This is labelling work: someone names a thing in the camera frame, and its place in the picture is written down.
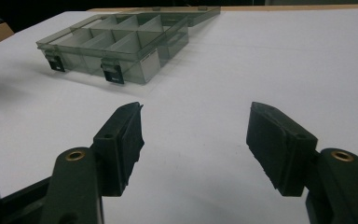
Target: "plastic storage box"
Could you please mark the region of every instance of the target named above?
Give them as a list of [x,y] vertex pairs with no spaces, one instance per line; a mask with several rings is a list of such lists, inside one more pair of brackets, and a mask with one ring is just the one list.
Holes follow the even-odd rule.
[[189,26],[219,13],[220,7],[153,7],[98,14],[36,44],[53,70],[145,84],[188,43]]

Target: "brass ring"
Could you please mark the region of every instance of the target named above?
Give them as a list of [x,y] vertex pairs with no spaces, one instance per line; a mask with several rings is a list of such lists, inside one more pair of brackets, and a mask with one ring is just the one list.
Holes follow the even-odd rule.
[[84,156],[86,156],[86,153],[84,151],[73,151],[66,155],[66,159],[68,161],[78,161],[81,160]]
[[353,161],[354,157],[344,151],[332,151],[331,155],[339,161]]

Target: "table surface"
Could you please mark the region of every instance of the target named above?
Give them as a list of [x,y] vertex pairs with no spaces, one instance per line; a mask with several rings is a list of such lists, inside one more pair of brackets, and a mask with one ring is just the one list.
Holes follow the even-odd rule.
[[144,105],[145,146],[106,223],[309,223],[245,143],[251,102],[358,155],[358,8],[224,11],[146,85],[52,71],[36,41],[98,12],[64,12],[0,42],[0,195],[51,175],[121,105]]

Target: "transparent compartment box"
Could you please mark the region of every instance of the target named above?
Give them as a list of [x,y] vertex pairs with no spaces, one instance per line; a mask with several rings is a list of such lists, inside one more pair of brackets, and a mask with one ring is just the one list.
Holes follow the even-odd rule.
[[169,9],[98,14],[36,44],[53,70],[76,70],[120,84],[145,84],[188,43],[188,26],[220,13],[220,7]]

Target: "white table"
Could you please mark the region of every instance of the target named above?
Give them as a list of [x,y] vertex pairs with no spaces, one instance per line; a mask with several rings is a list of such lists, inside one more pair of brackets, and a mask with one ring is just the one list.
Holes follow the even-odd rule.
[[252,101],[358,155],[358,9],[222,12],[146,85],[55,72],[36,41],[97,12],[65,12],[0,43],[0,195],[51,175],[121,105],[140,102],[145,146],[106,223],[309,223],[245,143]]

